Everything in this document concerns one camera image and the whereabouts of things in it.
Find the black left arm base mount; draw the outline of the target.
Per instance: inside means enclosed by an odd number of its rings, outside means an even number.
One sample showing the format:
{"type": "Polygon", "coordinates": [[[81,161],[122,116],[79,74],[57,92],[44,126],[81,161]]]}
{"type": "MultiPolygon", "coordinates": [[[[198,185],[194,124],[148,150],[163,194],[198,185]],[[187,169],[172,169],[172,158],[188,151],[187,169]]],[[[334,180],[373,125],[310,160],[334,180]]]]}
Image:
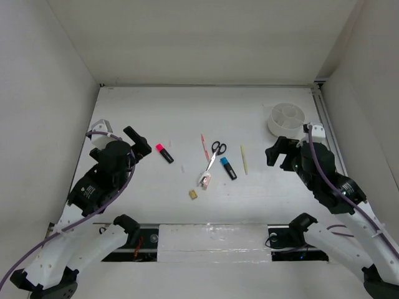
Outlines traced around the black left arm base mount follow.
{"type": "Polygon", "coordinates": [[[159,241],[159,225],[141,225],[123,214],[112,224],[121,225],[127,233],[126,243],[109,253],[102,262],[156,262],[159,241]]]}

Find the blue black highlighter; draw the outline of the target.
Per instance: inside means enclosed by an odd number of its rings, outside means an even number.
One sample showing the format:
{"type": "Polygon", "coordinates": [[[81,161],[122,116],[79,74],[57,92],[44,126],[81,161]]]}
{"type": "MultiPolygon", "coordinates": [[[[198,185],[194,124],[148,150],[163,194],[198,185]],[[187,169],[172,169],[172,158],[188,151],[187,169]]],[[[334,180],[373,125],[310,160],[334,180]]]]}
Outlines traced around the blue black highlighter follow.
{"type": "Polygon", "coordinates": [[[231,164],[229,163],[228,159],[223,157],[220,159],[220,162],[223,166],[223,168],[226,170],[228,176],[230,177],[231,180],[237,179],[237,175],[234,172],[234,169],[232,168],[231,164]]]}

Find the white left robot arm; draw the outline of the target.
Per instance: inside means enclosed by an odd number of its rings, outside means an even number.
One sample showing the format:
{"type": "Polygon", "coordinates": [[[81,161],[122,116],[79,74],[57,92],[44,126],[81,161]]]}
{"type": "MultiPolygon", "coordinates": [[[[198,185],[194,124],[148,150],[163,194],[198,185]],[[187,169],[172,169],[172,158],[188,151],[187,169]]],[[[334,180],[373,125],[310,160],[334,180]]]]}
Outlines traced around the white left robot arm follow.
{"type": "Polygon", "coordinates": [[[10,280],[31,298],[71,298],[86,267],[138,242],[140,224],[125,214],[96,238],[85,239],[93,223],[127,188],[138,162],[151,153],[147,140],[131,126],[123,131],[132,145],[115,136],[105,123],[86,133],[94,146],[89,155],[95,165],[70,190],[52,234],[19,259],[2,284],[10,280]]]}

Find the yellow pen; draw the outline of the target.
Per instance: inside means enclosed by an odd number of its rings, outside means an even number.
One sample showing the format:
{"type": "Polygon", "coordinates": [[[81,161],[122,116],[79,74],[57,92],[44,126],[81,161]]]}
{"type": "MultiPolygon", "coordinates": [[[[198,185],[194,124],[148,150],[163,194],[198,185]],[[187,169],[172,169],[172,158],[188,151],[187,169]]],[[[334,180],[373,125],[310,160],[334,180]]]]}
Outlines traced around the yellow pen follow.
{"type": "Polygon", "coordinates": [[[240,145],[240,149],[241,149],[241,156],[242,156],[242,160],[243,160],[244,173],[245,173],[245,175],[248,175],[248,164],[246,161],[246,154],[245,154],[244,146],[240,145]]]}

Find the pink pen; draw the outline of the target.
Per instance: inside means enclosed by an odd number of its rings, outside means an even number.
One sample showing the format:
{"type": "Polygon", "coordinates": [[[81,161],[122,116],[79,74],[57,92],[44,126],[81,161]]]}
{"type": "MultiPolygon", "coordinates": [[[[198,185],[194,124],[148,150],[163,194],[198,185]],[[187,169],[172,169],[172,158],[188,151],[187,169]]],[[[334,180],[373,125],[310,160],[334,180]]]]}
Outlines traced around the pink pen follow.
{"type": "Polygon", "coordinates": [[[204,154],[205,154],[206,160],[207,160],[207,162],[210,162],[209,152],[208,152],[208,148],[207,148],[206,141],[205,141],[205,138],[204,138],[203,134],[201,134],[201,143],[202,143],[202,146],[203,146],[203,150],[204,150],[204,154]]]}

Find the pink black highlighter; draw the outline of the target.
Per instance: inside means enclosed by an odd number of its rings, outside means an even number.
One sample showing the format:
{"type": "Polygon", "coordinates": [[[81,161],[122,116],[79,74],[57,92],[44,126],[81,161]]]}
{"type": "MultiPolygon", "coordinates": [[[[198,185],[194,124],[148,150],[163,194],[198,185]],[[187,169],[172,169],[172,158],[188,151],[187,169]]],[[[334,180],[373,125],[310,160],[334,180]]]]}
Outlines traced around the pink black highlighter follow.
{"type": "Polygon", "coordinates": [[[169,152],[167,152],[167,150],[164,148],[164,146],[162,144],[157,144],[156,145],[156,150],[162,155],[162,157],[169,163],[173,163],[174,159],[171,157],[171,155],[169,154],[169,152]]]}

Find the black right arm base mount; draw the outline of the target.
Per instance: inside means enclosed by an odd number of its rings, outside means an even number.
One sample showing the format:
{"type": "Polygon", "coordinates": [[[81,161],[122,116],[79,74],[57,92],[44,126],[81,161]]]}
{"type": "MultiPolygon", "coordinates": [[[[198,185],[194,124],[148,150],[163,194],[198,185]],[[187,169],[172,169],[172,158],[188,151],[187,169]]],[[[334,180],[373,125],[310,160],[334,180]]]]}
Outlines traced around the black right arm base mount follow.
{"type": "Polygon", "coordinates": [[[267,226],[268,237],[265,246],[271,250],[273,262],[328,262],[328,255],[305,242],[304,233],[316,218],[302,213],[289,224],[273,224],[267,226]]]}

